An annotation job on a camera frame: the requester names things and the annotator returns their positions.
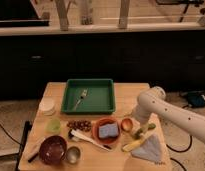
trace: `brown bowl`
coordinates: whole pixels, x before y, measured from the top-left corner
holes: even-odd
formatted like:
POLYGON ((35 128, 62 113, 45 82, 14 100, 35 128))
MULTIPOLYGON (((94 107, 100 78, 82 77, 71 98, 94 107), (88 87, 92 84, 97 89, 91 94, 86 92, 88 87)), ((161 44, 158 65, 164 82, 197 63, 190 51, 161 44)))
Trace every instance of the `brown bowl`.
POLYGON ((118 124, 118 121, 113 117, 104 117, 96 121, 96 123, 92 126, 92 136, 93 138, 100 144, 103 145, 112 145, 116 144, 120 138, 120 126, 118 124), (112 124, 117 123, 118 125, 118 131, 119 134, 117 137, 108 137, 108 138, 99 138, 99 127, 106 125, 106 124, 112 124))
POLYGON ((61 136, 51 136, 43 141, 39 150, 41 161, 48 165, 57 165, 64 158, 67 150, 67 144, 61 136))

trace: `towel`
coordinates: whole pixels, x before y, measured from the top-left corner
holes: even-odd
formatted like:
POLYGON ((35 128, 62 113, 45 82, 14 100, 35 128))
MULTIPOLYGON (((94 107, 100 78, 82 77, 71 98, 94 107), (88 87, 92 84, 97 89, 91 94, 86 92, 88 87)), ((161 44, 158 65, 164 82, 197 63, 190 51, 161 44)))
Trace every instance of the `towel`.
POLYGON ((162 151, 157 135, 151 135, 140 147, 132 150, 131 155, 152 162, 161 162, 162 151))

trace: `fork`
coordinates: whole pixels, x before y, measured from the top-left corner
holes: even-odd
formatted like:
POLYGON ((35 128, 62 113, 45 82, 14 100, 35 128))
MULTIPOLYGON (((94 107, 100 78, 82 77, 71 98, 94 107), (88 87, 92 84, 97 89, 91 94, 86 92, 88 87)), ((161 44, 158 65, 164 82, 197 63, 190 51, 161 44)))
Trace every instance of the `fork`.
POLYGON ((80 99, 77 100, 77 103, 74 105, 74 108, 73 110, 76 110, 78 105, 80 104, 80 102, 82 101, 82 99, 84 99, 86 96, 87 96, 87 93, 88 93, 88 90, 87 89, 84 89, 80 95, 80 99))

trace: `sponge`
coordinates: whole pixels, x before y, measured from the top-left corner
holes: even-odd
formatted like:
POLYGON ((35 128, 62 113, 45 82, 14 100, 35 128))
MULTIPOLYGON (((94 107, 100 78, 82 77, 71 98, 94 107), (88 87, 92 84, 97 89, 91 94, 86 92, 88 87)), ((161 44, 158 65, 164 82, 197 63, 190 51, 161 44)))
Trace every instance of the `sponge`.
POLYGON ((106 124, 99 127, 99 138, 117 137, 119 135, 117 123, 106 124))

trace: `black cabinet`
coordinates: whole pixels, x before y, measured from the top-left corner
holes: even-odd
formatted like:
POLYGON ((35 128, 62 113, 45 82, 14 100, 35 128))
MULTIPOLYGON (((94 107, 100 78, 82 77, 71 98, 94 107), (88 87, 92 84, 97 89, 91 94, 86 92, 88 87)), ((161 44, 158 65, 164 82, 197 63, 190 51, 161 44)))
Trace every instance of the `black cabinet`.
POLYGON ((41 97, 69 78, 205 89, 205 31, 0 37, 0 98, 41 97))

